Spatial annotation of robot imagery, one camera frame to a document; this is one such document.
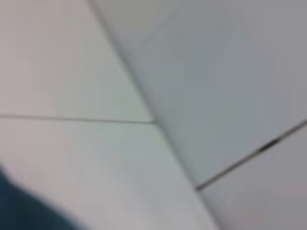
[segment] white tile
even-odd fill
[[[142,45],[177,10],[182,0],[89,0],[127,53]]]
[[[0,32],[0,114],[151,120],[85,1],[1,1]]]
[[[131,59],[195,184],[307,115],[304,74],[276,68],[234,12],[222,0],[189,1]]]
[[[307,130],[203,191],[222,229],[307,228]]]
[[[152,125],[0,120],[18,184],[93,230],[214,230]]]

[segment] tiled surface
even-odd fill
[[[85,1],[1,1],[0,31],[0,114],[151,121]]]
[[[88,0],[127,52],[143,45],[171,17],[182,0]]]
[[[202,192],[222,229],[307,228],[307,129]]]
[[[0,160],[92,230],[215,230],[152,125],[0,120]]]
[[[248,12],[244,15],[239,4],[229,5],[222,0],[187,2],[167,28],[130,57],[137,80],[195,184],[307,114],[305,56],[297,72],[287,63],[295,53],[270,46],[278,34],[265,42],[255,36],[253,18],[246,21]],[[283,30],[282,25],[274,27]],[[303,37],[296,40],[304,46]],[[291,42],[285,43],[287,50]]]

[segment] dark blue fabric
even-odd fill
[[[77,230],[43,202],[13,185],[0,172],[0,230]]]

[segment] dark grout mark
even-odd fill
[[[277,138],[271,140],[270,142],[266,143],[265,145],[263,145],[262,147],[260,147],[259,149],[253,151],[252,153],[250,153],[249,155],[245,156],[244,158],[240,159],[239,161],[237,161],[236,163],[230,165],[229,167],[227,167],[226,169],[222,170],[221,172],[219,172],[218,174],[216,174],[215,176],[211,177],[210,179],[208,179],[207,181],[205,181],[204,183],[198,185],[196,187],[196,191],[200,192],[201,190],[207,188],[208,186],[212,185],[213,183],[215,183],[216,181],[218,181],[219,179],[223,178],[224,176],[228,175],[229,173],[231,173],[232,171],[236,170],[237,168],[241,167],[242,165],[244,165],[245,163],[250,162],[252,159],[254,159],[255,157],[263,154],[266,150],[272,148],[273,146],[275,146],[276,144],[280,143],[281,141],[283,141],[284,139],[290,137],[292,134],[294,134],[295,132],[301,130],[302,128],[304,128],[305,126],[307,126],[307,120],[302,121],[301,123],[299,123],[298,125],[292,127],[291,129],[287,130],[286,132],[282,133],[280,136],[278,136]]]
[[[90,119],[78,117],[57,117],[57,116],[33,116],[33,115],[4,115],[0,114],[0,119],[19,119],[19,120],[40,120],[40,121],[74,121],[74,122],[98,122],[98,123],[115,123],[115,124],[143,124],[151,125],[153,122],[142,121],[120,121],[120,120],[104,120]]]

